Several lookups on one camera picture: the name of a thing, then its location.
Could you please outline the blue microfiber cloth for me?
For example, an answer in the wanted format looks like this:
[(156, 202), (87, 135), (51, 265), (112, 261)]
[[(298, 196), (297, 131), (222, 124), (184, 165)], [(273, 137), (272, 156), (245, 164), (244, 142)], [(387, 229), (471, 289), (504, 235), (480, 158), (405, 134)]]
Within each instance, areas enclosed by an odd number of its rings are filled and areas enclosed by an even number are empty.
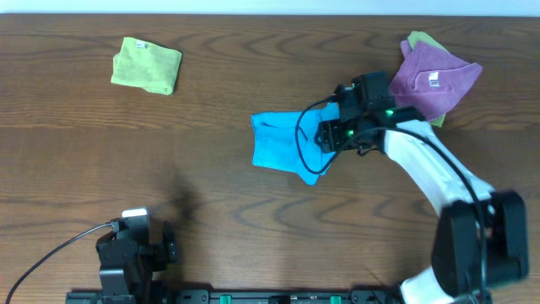
[(333, 157), (315, 142), (320, 122), (339, 117), (338, 106), (299, 111), (262, 112), (251, 116), (255, 143), (254, 166), (297, 174), (306, 184), (316, 184), (318, 171)]

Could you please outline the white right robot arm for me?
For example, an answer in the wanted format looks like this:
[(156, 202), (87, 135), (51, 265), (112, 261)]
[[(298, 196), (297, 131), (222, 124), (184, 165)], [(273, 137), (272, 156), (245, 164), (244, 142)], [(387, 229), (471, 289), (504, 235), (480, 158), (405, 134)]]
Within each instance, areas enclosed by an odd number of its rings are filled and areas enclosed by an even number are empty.
[(400, 285), (403, 303), (489, 303), (489, 289), (529, 273), (521, 196), (472, 174), (415, 108), (347, 114), (319, 124), (325, 153), (376, 148), (407, 172), (439, 216), (430, 266)]

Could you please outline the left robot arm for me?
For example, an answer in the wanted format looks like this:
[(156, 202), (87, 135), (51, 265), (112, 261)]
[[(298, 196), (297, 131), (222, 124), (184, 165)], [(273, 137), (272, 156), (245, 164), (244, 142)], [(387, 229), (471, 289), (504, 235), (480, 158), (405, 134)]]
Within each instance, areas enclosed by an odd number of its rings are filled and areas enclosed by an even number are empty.
[(174, 303), (176, 293), (153, 275), (178, 261), (176, 236), (168, 222), (161, 241), (149, 241), (149, 218), (114, 219), (112, 231), (96, 242), (100, 259), (99, 299), (104, 303)]

